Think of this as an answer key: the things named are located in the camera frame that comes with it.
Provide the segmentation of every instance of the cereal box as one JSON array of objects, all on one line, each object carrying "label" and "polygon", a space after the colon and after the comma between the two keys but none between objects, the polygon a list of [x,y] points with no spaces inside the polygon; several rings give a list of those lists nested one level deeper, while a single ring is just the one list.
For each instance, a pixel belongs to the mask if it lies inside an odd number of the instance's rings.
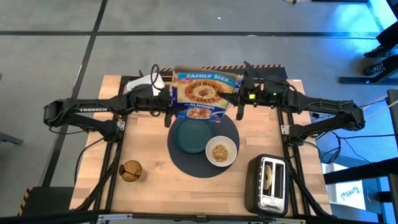
[{"label": "cereal box", "polygon": [[186,107],[177,118],[206,119],[220,122],[228,109],[228,101],[218,92],[239,90],[243,76],[200,68],[175,67],[172,79],[173,105]]}]

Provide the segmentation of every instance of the white bowl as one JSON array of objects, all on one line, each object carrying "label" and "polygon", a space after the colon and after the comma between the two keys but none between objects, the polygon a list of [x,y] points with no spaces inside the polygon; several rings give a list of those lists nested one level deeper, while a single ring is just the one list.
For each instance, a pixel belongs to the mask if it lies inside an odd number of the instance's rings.
[{"label": "white bowl", "polygon": [[[228,158],[224,162],[217,162],[215,158],[211,155],[214,147],[218,144],[222,144],[225,146],[226,150],[228,150]],[[236,155],[238,154],[238,150],[236,149],[235,143],[228,137],[225,136],[216,136],[207,143],[206,145],[206,157],[207,159],[215,166],[218,167],[226,167],[231,165],[235,159]]]}]

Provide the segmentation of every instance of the metal frame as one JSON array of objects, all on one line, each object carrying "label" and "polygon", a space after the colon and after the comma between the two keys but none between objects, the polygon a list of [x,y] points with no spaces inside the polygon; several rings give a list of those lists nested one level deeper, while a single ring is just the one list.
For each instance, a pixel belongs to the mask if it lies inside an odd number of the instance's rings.
[{"label": "metal frame", "polygon": [[[398,90],[387,90],[387,103],[388,105],[398,100]],[[394,133],[398,134],[398,105],[393,105],[390,107],[390,114],[392,120],[392,127],[394,128]],[[396,136],[396,142],[398,147],[398,136]]]},{"label": "metal frame", "polygon": [[394,208],[394,214],[396,220],[398,220],[398,175],[397,174],[389,174],[388,175],[388,181],[389,181],[389,186],[390,186],[390,192],[391,193],[391,202],[392,202],[392,207]]},{"label": "metal frame", "polygon": [[324,174],[323,177],[325,178],[326,184],[382,177],[387,174],[398,174],[397,164],[398,157],[387,159],[381,162],[374,162],[371,164],[330,172]]},{"label": "metal frame", "polygon": [[233,221],[233,222],[263,222],[263,223],[283,223],[283,224],[303,224],[303,223],[347,223],[347,224],[369,224],[369,222],[361,222],[354,220],[342,220],[335,217],[316,217],[311,215],[299,215],[297,218],[276,218],[276,217],[225,217],[219,215],[163,215],[163,214],[146,214],[146,213],[110,213],[109,210],[95,211],[79,211],[64,212],[48,215],[31,215],[24,217],[5,217],[0,218],[2,223],[25,223],[25,224],[53,224],[53,223],[83,223],[92,222],[93,220],[105,221],[110,220],[127,220],[127,219],[158,219],[158,220],[188,220],[193,222],[205,223],[209,221]]},{"label": "metal frame", "polygon": [[[119,86],[119,91],[118,94],[122,94],[124,90],[125,84],[133,79],[137,79],[139,77],[122,77],[120,86]],[[164,80],[168,80],[169,76],[162,77]],[[284,119],[282,115],[282,111],[280,109],[277,110],[278,112],[278,122],[279,126],[284,124]],[[288,112],[288,119],[289,119],[289,124],[293,124],[293,115],[292,113]],[[123,121],[127,122],[127,116],[123,116]],[[283,137],[282,135],[282,130],[280,130],[281,134],[281,141],[284,149],[284,155],[286,159],[290,160],[289,156],[289,143],[287,142],[287,138]],[[122,140],[118,142],[118,146],[116,149],[115,153],[121,153],[121,150],[123,148],[123,138],[124,138],[124,132],[122,135]],[[106,145],[106,150],[105,150],[105,155],[104,155],[104,160],[103,160],[103,165],[101,168],[101,175],[100,177],[103,176],[106,168],[108,167],[109,164],[109,158],[111,154],[111,149],[112,149],[112,144],[108,143]],[[303,180],[303,170],[302,170],[302,163],[300,160],[300,153],[298,148],[294,149],[295,150],[295,162],[297,166],[297,173],[299,177]],[[117,169],[115,170],[114,174],[111,176],[111,180],[109,183],[109,189],[108,189],[108,196],[106,198],[106,205],[105,205],[105,210],[111,210],[111,205],[112,205],[112,199],[113,199],[113,192],[115,188],[115,183],[116,183],[116,176],[117,176]],[[294,217],[299,214],[298,208],[297,208],[297,198],[295,194],[295,187],[294,187],[294,181],[293,179],[290,180],[290,198],[292,202],[292,210],[293,210],[293,215]],[[102,197],[102,191],[101,193],[97,196],[95,202],[94,202],[94,210],[99,209],[100,206],[100,201]],[[305,215],[310,215],[310,209],[309,209],[309,204],[306,201],[306,199],[303,197],[303,207],[304,207],[304,212]],[[208,221],[247,221],[247,222],[264,222],[264,221],[272,221],[272,217],[266,217],[264,215],[260,215],[258,217],[256,216],[226,216],[226,215],[179,215],[179,214],[151,214],[151,213],[145,213],[145,214],[140,214],[140,213],[133,213],[133,216],[135,218],[140,217],[140,218],[153,218],[153,219],[166,219],[166,220],[190,220],[190,221],[195,221],[195,222],[208,222]]]}]

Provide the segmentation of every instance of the butcher block tabletop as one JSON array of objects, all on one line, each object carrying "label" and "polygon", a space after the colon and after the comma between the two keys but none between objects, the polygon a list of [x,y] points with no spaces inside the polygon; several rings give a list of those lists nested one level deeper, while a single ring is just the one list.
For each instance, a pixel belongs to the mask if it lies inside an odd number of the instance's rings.
[{"label": "butcher block tabletop", "polygon": [[[119,75],[105,75],[98,98],[107,99],[117,95],[120,79]],[[304,93],[301,80],[289,82]],[[222,174],[198,178],[183,173],[172,162],[167,149],[169,129],[164,127],[163,115],[153,117],[147,112],[130,114],[125,128],[120,164],[130,160],[140,162],[147,172],[147,178],[143,182],[126,182],[118,174],[111,211],[255,216],[244,207],[246,171],[248,162],[259,154],[283,157],[277,111],[270,107],[254,108],[247,105],[241,121],[235,121],[236,108],[231,107],[227,115],[234,120],[239,131],[239,154],[232,166]],[[112,119],[112,114],[95,113],[94,118]],[[294,114],[294,122],[309,124],[309,113],[305,111],[300,115]],[[99,133],[89,133],[86,145],[101,137]],[[312,138],[308,138],[307,141],[315,143]],[[70,204],[71,209],[79,206],[98,183],[105,147],[106,142],[101,141],[84,153]],[[304,144],[299,149],[305,184],[315,200],[331,214],[317,149],[309,144]],[[295,188],[298,211],[303,214],[300,191],[297,186]],[[103,190],[100,208],[104,208],[107,193],[108,184]],[[286,215],[292,216],[290,200]]]}]

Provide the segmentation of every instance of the black cable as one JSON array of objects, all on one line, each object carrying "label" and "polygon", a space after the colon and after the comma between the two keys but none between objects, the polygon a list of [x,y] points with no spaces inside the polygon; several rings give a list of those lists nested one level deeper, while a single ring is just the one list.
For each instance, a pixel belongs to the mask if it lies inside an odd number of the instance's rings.
[{"label": "black cable", "polygon": [[324,133],[322,133],[321,135],[319,135],[315,140],[318,140],[320,138],[322,138],[324,135],[326,135],[329,131],[325,131]]},{"label": "black cable", "polygon": [[[322,102],[323,105],[331,105],[331,106],[344,106],[344,105],[348,105],[348,104],[352,104],[353,101],[347,101],[346,103],[329,103],[329,102]],[[319,104],[318,101],[313,101],[311,103],[307,103],[305,106],[303,106],[303,108],[301,108],[301,110],[298,110],[298,114],[299,112],[301,113],[303,110],[307,109],[307,107],[314,105],[314,104]]]},{"label": "black cable", "polygon": [[314,105],[314,104],[316,104],[316,103],[318,103],[318,102],[314,101],[314,102],[311,102],[311,103],[307,103],[307,104],[304,105],[302,108],[300,108],[300,107],[298,106],[298,107],[297,107],[297,114],[300,114],[300,113],[303,112],[307,107],[309,107],[309,106],[311,106],[311,105]]},{"label": "black cable", "polygon": [[387,100],[379,100],[379,101],[375,101],[375,102],[373,102],[373,103],[370,103],[370,104],[367,104],[367,105],[362,105],[362,106],[359,106],[359,108],[362,108],[362,107],[365,107],[365,106],[369,106],[369,105],[373,105],[373,104],[375,104],[375,103],[385,102],[385,101],[387,101]]},{"label": "black cable", "polygon": [[372,163],[371,161],[369,161],[369,160],[363,158],[362,156],[358,155],[358,153],[356,153],[356,151],[353,149],[353,147],[348,143],[348,141],[347,141],[346,139],[343,139],[343,140],[347,143],[347,145],[351,148],[351,150],[356,154],[356,156],[358,156],[359,158],[362,158],[363,160],[365,160],[365,161],[368,162],[369,164]]},{"label": "black cable", "polygon": [[293,146],[293,147],[292,147],[292,149],[293,149],[293,150],[292,150],[292,151],[293,151],[293,154],[289,157],[289,158],[291,159],[291,158],[295,157],[296,151],[294,150],[294,149],[295,149],[294,145],[292,145],[292,144],[289,144],[289,145],[290,145],[290,146]]},{"label": "black cable", "polygon": [[[156,77],[155,77],[155,80],[153,80],[153,79],[152,79],[152,75],[153,75],[153,73],[154,73],[154,69],[155,69],[155,68],[157,68],[157,69],[156,69]],[[149,86],[146,86],[146,87],[144,87],[144,88],[142,88],[142,89],[137,89],[137,90],[134,90],[134,91],[142,91],[142,90],[146,90],[146,89],[148,89],[148,88],[150,88],[150,87],[154,87],[154,88],[157,89],[157,90],[162,90],[162,89],[157,88],[157,87],[155,86],[155,82],[156,82],[157,78],[159,77],[159,71],[160,71],[160,70],[159,70],[159,66],[158,66],[157,64],[154,64],[154,65],[152,66],[151,70],[150,70],[150,84],[149,84]]]},{"label": "black cable", "polygon": [[314,144],[314,143],[312,143],[312,142],[307,142],[307,141],[304,141],[304,143],[310,144],[310,145],[312,145],[313,147],[315,147],[316,149],[318,149],[318,156],[319,156],[319,158],[321,158],[321,150],[320,150],[320,148],[319,148],[316,144]]},{"label": "black cable", "polygon": [[149,113],[150,115],[157,117],[160,116],[160,114],[162,113],[161,109],[160,109],[160,101],[157,98],[152,98],[149,100]]},{"label": "black cable", "polygon": [[67,134],[77,134],[77,133],[86,132],[86,131],[82,130],[82,131],[74,131],[74,132],[70,132],[70,133],[61,133],[61,132],[58,132],[58,131],[54,131],[52,128],[53,128],[53,127],[49,127],[49,130],[50,130],[52,133],[55,133],[55,134],[65,134],[65,135],[67,135]]},{"label": "black cable", "polygon": [[66,110],[63,110],[63,111],[61,111],[54,119],[52,119],[51,121],[49,121],[49,125],[51,125],[51,126],[59,126],[59,125],[57,125],[57,121],[58,120],[60,120],[60,119],[62,119],[64,116],[65,116],[65,114],[69,111],[69,110],[71,110],[74,106],[76,106],[77,104],[75,103],[75,104],[72,104],[70,107],[68,107]]},{"label": "black cable", "polygon": [[319,117],[319,118],[314,118],[314,119],[311,119],[311,121],[315,121],[316,119],[322,119],[322,118],[326,118],[326,117],[328,117],[328,119],[329,119],[329,117],[330,117],[330,114],[328,114],[328,115],[324,115],[324,116],[322,116],[322,117]]},{"label": "black cable", "polygon": [[380,134],[380,135],[370,135],[370,136],[351,136],[351,137],[339,137],[340,139],[353,139],[353,138],[378,138],[378,137],[389,137],[398,136],[396,134]]},{"label": "black cable", "polygon": [[79,154],[79,156],[78,156],[78,159],[77,159],[77,162],[76,162],[76,167],[75,167],[75,185],[76,185],[76,180],[77,180],[77,168],[78,168],[78,166],[79,166],[80,159],[81,159],[83,153],[84,153],[89,147],[94,146],[95,144],[99,143],[99,142],[102,141],[103,139],[104,139],[104,138],[100,138],[99,140],[97,140],[97,141],[95,141],[95,142],[89,144],[88,146],[86,146],[86,147],[80,152],[80,154]]},{"label": "black cable", "polygon": [[[323,163],[326,163],[326,164],[331,164],[331,163],[333,163],[339,156],[340,156],[340,152],[341,152],[341,140],[340,140],[340,138],[339,138],[339,136],[334,132],[334,131],[331,131],[335,136],[336,136],[336,138],[337,138],[337,141],[338,141],[338,147],[336,147],[336,148],[334,148],[334,149],[331,149],[331,150],[329,150],[329,151],[327,151],[327,152],[325,152],[322,156],[321,156],[321,162],[323,162]],[[324,160],[324,157],[326,156],[326,155],[329,155],[329,153],[332,153],[332,152],[334,152],[332,155],[331,155],[331,157],[326,161],[326,160]]]},{"label": "black cable", "polygon": [[351,150],[356,154],[356,156],[358,156],[359,158],[362,158],[363,160],[365,160],[366,162],[368,162],[369,164],[371,164],[378,172],[380,172],[380,173],[382,173],[382,174],[387,174],[387,172],[384,172],[384,171],[380,170],[379,168],[377,168],[377,167],[373,164],[373,162],[371,162],[371,161],[365,159],[364,157],[362,157],[362,156],[360,156],[358,153],[356,153],[356,151],[353,149],[353,147],[349,144],[349,142],[348,142],[346,139],[343,139],[343,140],[347,143],[347,145],[351,148]]},{"label": "black cable", "polygon": [[115,110],[113,110],[112,108],[108,107],[106,104],[98,102],[99,105],[105,107],[109,112],[111,112],[115,117],[122,119],[122,117],[120,115],[117,114],[117,112],[115,112]]}]

